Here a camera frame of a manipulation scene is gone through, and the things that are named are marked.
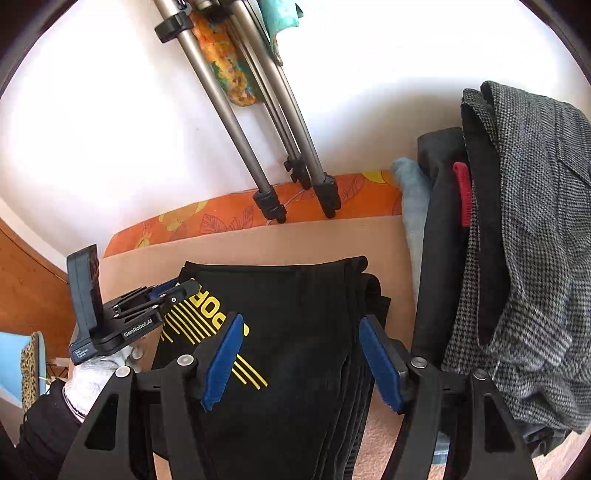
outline white glove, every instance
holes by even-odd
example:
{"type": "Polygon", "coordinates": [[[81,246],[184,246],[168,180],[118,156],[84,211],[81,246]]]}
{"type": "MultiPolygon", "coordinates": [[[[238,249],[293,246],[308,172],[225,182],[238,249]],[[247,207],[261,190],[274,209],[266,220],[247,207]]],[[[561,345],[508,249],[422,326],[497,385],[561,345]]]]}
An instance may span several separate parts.
{"type": "Polygon", "coordinates": [[[101,390],[119,367],[127,365],[140,372],[137,360],[142,358],[139,346],[128,345],[109,356],[97,356],[74,367],[72,378],[63,388],[66,404],[80,421],[84,421],[101,390]]]}

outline black sleeve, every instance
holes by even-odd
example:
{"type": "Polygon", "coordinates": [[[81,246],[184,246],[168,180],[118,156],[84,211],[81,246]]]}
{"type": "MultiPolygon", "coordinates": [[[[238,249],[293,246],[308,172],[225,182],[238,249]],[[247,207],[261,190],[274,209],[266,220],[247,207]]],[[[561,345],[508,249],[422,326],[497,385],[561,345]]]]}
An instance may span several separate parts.
{"type": "Polygon", "coordinates": [[[62,395],[64,384],[53,382],[27,411],[21,426],[17,454],[37,480],[57,480],[80,428],[62,395]]]}

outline gray tweed jacket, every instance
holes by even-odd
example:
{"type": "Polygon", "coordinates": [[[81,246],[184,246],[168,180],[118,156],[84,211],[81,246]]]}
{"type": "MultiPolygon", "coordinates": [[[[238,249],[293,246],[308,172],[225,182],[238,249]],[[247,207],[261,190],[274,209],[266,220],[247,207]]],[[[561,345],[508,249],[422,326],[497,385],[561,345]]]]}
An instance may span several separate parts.
{"type": "Polygon", "coordinates": [[[443,368],[463,374],[484,368],[516,419],[581,432],[591,423],[591,126],[567,103],[494,82],[483,91],[492,98],[465,90],[462,102],[499,154],[510,292],[490,342],[480,345],[473,194],[443,368]]]}

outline black plastic clamp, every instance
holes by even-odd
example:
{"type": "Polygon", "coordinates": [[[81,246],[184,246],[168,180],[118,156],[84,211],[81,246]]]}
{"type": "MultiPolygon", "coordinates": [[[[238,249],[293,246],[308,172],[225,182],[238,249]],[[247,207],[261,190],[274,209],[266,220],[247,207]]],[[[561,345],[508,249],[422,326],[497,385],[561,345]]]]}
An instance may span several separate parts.
{"type": "Polygon", "coordinates": [[[283,162],[283,166],[287,171],[291,172],[290,177],[293,183],[299,181],[304,190],[310,190],[312,182],[310,181],[306,164],[301,159],[301,154],[297,158],[287,157],[287,160],[283,162]]]}
{"type": "Polygon", "coordinates": [[[177,38],[179,33],[192,28],[193,22],[189,16],[185,12],[179,12],[157,25],[154,31],[160,41],[166,43],[177,38]]]}
{"type": "Polygon", "coordinates": [[[323,183],[315,184],[314,191],[327,218],[333,218],[340,209],[339,188],[331,175],[326,175],[323,183]]]}
{"type": "Polygon", "coordinates": [[[252,198],[267,220],[277,220],[278,223],[285,223],[287,211],[279,201],[275,189],[272,189],[269,193],[256,192],[252,198]]]}

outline silver metal tube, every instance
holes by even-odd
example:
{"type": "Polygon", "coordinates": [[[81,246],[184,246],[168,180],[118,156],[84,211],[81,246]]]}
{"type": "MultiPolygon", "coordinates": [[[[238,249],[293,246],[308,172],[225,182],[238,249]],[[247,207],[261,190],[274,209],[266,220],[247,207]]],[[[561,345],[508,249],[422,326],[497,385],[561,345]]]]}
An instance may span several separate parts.
{"type": "MultiPolygon", "coordinates": [[[[162,18],[165,20],[180,12],[176,0],[154,0],[154,3],[162,15],[162,18]]],[[[224,124],[224,127],[226,127],[226,130],[228,130],[228,134],[254,179],[259,192],[271,192],[273,188],[271,187],[269,180],[267,180],[260,163],[256,159],[256,155],[253,152],[246,135],[242,131],[236,115],[234,115],[234,112],[230,107],[230,102],[228,101],[226,94],[217,83],[210,66],[203,58],[197,38],[193,32],[185,30],[178,35],[177,40],[187,56],[189,63],[193,67],[193,70],[195,70],[197,77],[201,81],[201,84],[211,100],[213,107],[216,109],[220,120],[224,124]]]]}
{"type": "Polygon", "coordinates": [[[318,159],[318,153],[316,153],[314,144],[311,141],[311,136],[306,127],[306,123],[301,116],[297,104],[292,98],[293,94],[290,95],[290,91],[285,86],[280,70],[275,61],[273,61],[271,53],[267,49],[267,45],[258,31],[249,9],[242,0],[236,0],[230,4],[230,10],[236,15],[238,23],[240,23],[240,26],[242,27],[242,31],[245,33],[248,42],[252,46],[263,72],[267,76],[267,79],[279,100],[281,109],[283,110],[287,122],[291,127],[291,131],[294,134],[295,140],[300,147],[302,158],[308,168],[308,172],[310,172],[312,183],[323,183],[326,175],[324,174],[322,165],[318,159]]]}
{"type": "Polygon", "coordinates": [[[236,17],[231,15],[230,18],[232,23],[229,25],[230,28],[228,29],[228,33],[230,34],[232,41],[238,46],[238,48],[240,48],[246,63],[248,63],[248,67],[250,68],[263,96],[263,101],[265,102],[269,116],[271,117],[271,120],[273,120],[277,133],[281,137],[283,146],[285,146],[285,151],[287,152],[289,159],[293,160],[299,156],[300,152],[297,148],[296,141],[291,135],[287,120],[285,120],[285,116],[281,111],[279,101],[277,101],[277,97],[273,94],[269,80],[262,71],[261,64],[256,59],[252,47],[248,44],[248,39],[245,38],[236,17]]]}

